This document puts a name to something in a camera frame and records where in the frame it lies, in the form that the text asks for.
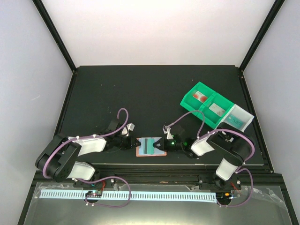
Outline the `brown leather card holder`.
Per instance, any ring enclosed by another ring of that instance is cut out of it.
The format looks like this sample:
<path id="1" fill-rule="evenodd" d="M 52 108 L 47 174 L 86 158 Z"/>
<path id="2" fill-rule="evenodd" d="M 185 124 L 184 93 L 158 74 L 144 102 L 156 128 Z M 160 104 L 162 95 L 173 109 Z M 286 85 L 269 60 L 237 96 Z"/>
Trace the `brown leather card holder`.
<path id="1" fill-rule="evenodd" d="M 153 144 L 160 140 L 161 137 L 142 137 L 137 138 L 141 143 L 140 146 L 136 147 L 136 156 L 137 157 L 162 157 L 166 156 L 167 152 L 155 148 Z"/>

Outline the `white floral credit card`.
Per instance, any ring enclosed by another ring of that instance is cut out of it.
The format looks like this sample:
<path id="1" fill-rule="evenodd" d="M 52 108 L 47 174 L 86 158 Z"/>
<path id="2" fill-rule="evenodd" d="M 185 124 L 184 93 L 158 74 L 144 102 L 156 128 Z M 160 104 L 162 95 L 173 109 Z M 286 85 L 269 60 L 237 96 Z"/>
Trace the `white floral credit card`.
<path id="1" fill-rule="evenodd" d="M 217 104 L 213 103 L 209 109 L 214 112 L 216 115 L 218 115 L 219 117 L 221 117 L 224 113 L 225 113 L 225 109 L 223 109 L 222 107 L 218 106 Z"/>

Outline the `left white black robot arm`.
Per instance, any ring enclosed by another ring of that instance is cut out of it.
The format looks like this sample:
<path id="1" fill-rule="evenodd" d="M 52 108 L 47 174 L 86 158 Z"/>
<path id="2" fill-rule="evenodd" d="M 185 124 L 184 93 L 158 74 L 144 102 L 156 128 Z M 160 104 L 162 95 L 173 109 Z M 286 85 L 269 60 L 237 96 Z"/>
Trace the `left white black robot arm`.
<path id="1" fill-rule="evenodd" d="M 68 137 L 57 134 L 35 161 L 45 178 L 62 182 L 65 179 L 82 179 L 90 187 L 96 187 L 101 176 L 91 163 L 79 162 L 82 155 L 101 153 L 111 148 L 128 150 L 141 146 L 141 142 L 130 135 L 134 124 L 121 126 L 119 121 L 112 120 L 103 135 Z"/>

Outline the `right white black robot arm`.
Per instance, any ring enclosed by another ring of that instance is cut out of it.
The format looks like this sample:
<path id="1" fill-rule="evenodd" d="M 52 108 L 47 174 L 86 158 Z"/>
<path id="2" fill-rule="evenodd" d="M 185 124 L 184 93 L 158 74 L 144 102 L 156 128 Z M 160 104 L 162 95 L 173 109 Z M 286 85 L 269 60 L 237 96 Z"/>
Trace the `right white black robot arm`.
<path id="1" fill-rule="evenodd" d="M 223 189 L 230 184 L 233 174 L 254 155 L 253 141 L 242 131 L 233 127 L 218 127 L 202 137 L 191 138 L 185 132 L 172 135 L 170 132 L 153 143 L 164 152 L 181 151 L 189 158 L 200 158 L 216 151 L 222 160 L 213 177 L 214 186 Z"/>

